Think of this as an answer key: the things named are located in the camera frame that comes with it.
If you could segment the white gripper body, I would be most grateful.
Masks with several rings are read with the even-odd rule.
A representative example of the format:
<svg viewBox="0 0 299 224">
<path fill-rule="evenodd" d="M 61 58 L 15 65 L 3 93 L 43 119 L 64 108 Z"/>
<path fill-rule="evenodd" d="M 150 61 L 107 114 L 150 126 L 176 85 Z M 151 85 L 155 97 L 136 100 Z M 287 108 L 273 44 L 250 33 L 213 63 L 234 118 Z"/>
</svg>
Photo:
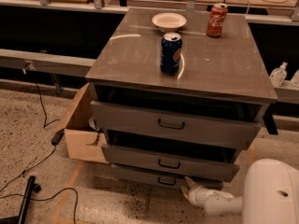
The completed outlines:
<svg viewBox="0 0 299 224">
<path fill-rule="evenodd" d="M 206 200 L 217 194 L 215 189 L 207 189 L 204 186 L 192 186 L 189 188 L 188 200 L 194 206 L 203 207 Z"/>
</svg>

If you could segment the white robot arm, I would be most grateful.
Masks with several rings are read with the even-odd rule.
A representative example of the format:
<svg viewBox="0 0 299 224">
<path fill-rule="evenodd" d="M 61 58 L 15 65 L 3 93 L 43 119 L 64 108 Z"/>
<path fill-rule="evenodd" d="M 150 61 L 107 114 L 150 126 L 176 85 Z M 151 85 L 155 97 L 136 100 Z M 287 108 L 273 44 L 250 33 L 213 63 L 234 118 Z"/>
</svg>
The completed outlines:
<svg viewBox="0 0 299 224">
<path fill-rule="evenodd" d="M 285 162 L 254 162 L 240 197 L 185 179 L 183 195 L 208 216 L 240 215 L 242 224 L 299 224 L 299 171 Z"/>
</svg>

